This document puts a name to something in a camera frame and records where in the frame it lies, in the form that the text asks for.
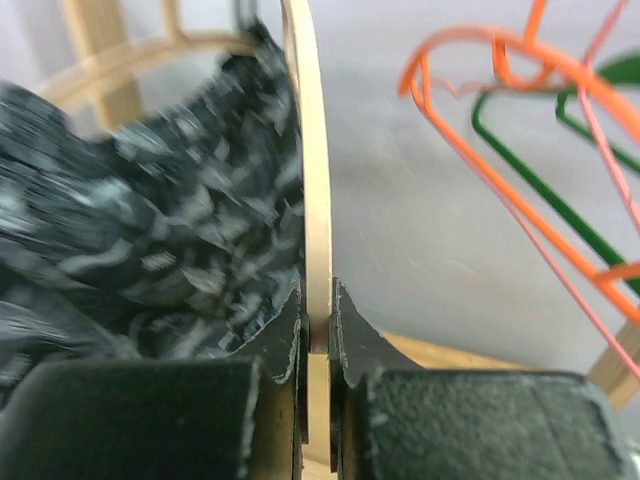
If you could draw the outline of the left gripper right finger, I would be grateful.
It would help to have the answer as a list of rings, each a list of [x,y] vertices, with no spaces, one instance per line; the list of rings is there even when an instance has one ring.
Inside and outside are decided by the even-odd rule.
[[[635,479],[606,395],[585,377],[423,367],[334,284],[330,455],[341,479]]]

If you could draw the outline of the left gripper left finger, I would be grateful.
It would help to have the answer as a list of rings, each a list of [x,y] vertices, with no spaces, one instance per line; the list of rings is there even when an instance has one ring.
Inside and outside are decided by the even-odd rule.
[[[5,479],[297,479],[307,438],[302,295],[232,355],[39,366],[1,425]]]

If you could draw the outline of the beige plastic hanger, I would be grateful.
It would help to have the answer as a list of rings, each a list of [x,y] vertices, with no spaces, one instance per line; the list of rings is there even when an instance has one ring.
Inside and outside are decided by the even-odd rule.
[[[333,479],[330,463],[329,319],[333,309],[333,248],[328,143],[313,19],[306,1],[283,1],[284,50],[300,118],[304,173],[305,311],[310,321],[307,379],[309,443],[304,477]]]

